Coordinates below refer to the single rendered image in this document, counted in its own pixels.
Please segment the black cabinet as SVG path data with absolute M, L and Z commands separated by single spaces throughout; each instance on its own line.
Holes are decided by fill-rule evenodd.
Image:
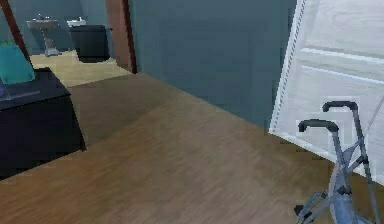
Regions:
M 0 82 L 0 181 L 85 149 L 71 93 L 50 68 Z

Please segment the black bin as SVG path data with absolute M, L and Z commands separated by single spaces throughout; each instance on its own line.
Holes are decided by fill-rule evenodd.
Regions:
M 98 63 L 110 58 L 107 29 L 104 25 L 82 25 L 70 28 L 78 59 Z

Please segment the brown room door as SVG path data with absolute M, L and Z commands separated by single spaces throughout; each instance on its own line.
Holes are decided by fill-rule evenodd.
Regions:
M 128 0 L 105 0 L 105 4 L 116 63 L 119 67 L 136 74 L 137 62 Z

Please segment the grey exercise machine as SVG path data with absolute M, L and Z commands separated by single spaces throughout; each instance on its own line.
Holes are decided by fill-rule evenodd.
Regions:
M 326 208 L 330 210 L 334 224 L 382 224 L 365 146 L 365 136 L 359 118 L 358 104 L 352 101 L 330 101 L 322 106 L 322 110 L 328 112 L 332 107 L 348 107 L 352 111 L 357 140 L 351 147 L 342 150 L 338 135 L 339 127 L 336 123 L 328 120 L 308 119 L 298 124 L 300 132 L 304 132 L 308 127 L 326 128 L 332 134 L 337 160 L 330 177 L 328 189 L 313 193 L 304 205 L 294 207 L 297 216 L 295 224 L 312 224 L 316 217 Z M 364 168 L 374 221 L 361 216 L 354 207 L 349 177 L 360 165 L 363 165 Z

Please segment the teal box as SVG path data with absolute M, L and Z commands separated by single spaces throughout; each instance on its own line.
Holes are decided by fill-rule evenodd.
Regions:
M 29 82 L 35 79 L 31 63 L 18 45 L 0 43 L 0 80 L 7 85 Z

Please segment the grey pedestal sink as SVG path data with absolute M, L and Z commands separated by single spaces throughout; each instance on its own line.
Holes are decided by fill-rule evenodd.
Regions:
M 41 14 L 38 15 L 38 19 L 34 18 L 27 21 L 27 26 L 30 29 L 38 29 L 42 32 L 46 57 L 58 56 L 60 52 L 57 50 L 53 39 L 49 35 L 49 30 L 54 29 L 58 26 L 58 21 L 51 19 L 50 17 L 43 17 Z

